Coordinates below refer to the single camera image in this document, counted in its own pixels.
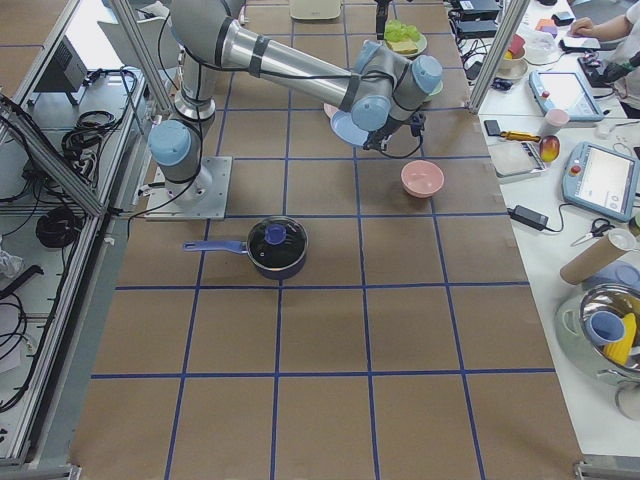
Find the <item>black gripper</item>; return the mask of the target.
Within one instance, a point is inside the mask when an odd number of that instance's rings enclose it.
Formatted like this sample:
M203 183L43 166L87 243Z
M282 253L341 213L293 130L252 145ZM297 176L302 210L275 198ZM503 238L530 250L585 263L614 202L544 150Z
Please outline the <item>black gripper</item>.
M418 138L418 113L413 112L405 120L389 117L385 124L375 131L369 132L363 144L364 150L386 150L391 137L402 128L407 127L411 136Z

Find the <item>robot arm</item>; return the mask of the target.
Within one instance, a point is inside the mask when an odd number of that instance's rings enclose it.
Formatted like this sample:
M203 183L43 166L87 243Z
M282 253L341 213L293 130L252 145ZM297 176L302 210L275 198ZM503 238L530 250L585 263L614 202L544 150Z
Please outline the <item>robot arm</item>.
M364 42L356 65L345 70L241 26L241 1L174 1L172 33L186 52L174 117L206 122L215 115L218 73L249 75L300 91L349 114L364 132L359 147L385 153L389 138L408 125L420 136L419 110L442 86L432 56L408 59L377 41Z
M386 23L388 20L389 4L391 3L391 1L375 0L375 3L376 3L376 14L375 14L376 38L378 40L383 40Z

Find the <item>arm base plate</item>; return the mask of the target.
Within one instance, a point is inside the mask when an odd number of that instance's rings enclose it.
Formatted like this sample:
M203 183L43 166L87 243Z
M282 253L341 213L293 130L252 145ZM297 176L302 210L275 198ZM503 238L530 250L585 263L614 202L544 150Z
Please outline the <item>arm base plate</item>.
M223 220L232 165L230 156L204 157L199 177L177 200L170 196L180 192L174 184L169 184L169 189L161 186L150 191L144 218L151 221Z

